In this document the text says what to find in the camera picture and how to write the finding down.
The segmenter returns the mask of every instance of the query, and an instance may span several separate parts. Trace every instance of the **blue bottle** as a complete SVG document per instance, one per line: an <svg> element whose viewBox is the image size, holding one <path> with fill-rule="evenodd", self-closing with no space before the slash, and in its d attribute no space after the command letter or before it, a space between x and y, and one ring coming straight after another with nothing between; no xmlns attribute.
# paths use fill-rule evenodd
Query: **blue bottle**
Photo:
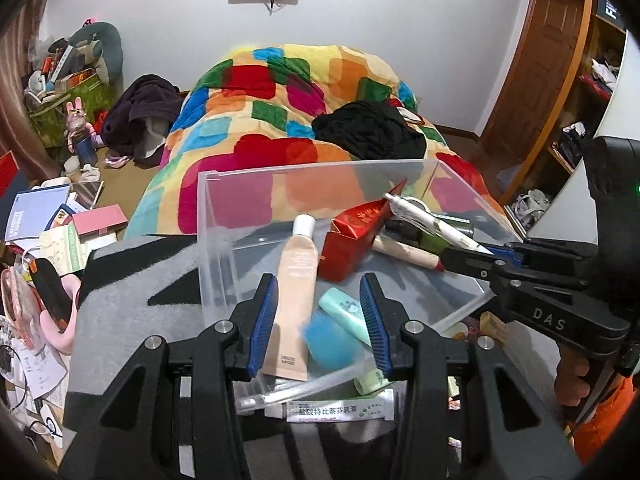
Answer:
<svg viewBox="0 0 640 480"><path fill-rule="evenodd" d="M95 151L91 135L87 128L74 133L71 137L71 143L78 159L80 159L80 168L83 168L85 164L91 166L98 165L98 154Z"/></svg>

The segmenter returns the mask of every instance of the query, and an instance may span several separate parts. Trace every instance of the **dark purple towel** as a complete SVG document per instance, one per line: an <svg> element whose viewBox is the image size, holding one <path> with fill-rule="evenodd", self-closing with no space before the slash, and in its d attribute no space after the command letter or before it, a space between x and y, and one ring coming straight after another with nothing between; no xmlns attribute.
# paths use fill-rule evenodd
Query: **dark purple towel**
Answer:
<svg viewBox="0 0 640 480"><path fill-rule="evenodd" d="M122 156L132 156L146 166L157 166L158 161L145 159L143 142L145 118L156 117L169 121L170 127L180 113L182 97L178 89L166 79L147 74L136 79L111 107L102 124L100 134L108 148Z"/></svg>

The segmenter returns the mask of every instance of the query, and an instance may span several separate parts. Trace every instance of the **colorful quilt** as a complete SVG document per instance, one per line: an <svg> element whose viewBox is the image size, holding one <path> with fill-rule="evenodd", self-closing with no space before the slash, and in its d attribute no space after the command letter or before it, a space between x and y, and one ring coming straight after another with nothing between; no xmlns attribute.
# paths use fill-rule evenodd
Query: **colorful quilt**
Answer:
<svg viewBox="0 0 640 480"><path fill-rule="evenodd" d="M126 237L196 232L201 171L354 159L314 139L311 121L355 100L389 100L417 114L414 94L377 56L345 46L285 44L233 54L196 83L167 138L161 170L145 191ZM479 173L448 149L427 120L410 124L439 158L495 203Z"/></svg>

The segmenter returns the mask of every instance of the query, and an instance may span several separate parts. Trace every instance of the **clear plastic box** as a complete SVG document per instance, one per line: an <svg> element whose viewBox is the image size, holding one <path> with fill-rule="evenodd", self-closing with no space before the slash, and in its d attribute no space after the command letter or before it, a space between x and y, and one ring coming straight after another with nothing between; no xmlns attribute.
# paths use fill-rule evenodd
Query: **clear plastic box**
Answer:
<svg viewBox="0 0 640 480"><path fill-rule="evenodd" d="M479 242L503 244L516 237L508 222L475 190L438 160L375 160L304 164L256 170L209 171L198 176L200 291L206 326L227 319L240 301L253 297L265 272L276 274L293 219L306 213L317 220L314 242L321 253L331 220L340 212L382 198L407 179L403 195L423 200L435 213L474 223ZM385 295L404 304L412 319L438 332L464 319L484 302L485 282L434 272L369 251L342 283L318 279L314 308L332 286L358 299L360 278L375 272ZM334 372L308 358L308 380L283 380L258 373L236 383L239 413L299 399L350 381L375 363L369 349L354 365Z"/></svg>

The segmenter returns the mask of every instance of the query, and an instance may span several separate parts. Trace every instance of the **blue sponge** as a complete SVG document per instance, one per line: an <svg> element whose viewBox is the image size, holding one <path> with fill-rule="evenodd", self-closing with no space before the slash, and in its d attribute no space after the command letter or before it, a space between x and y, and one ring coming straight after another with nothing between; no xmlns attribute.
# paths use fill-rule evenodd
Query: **blue sponge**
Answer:
<svg viewBox="0 0 640 480"><path fill-rule="evenodd" d="M362 355L358 339L319 308L304 328L303 336L314 361L325 370L352 365Z"/></svg>

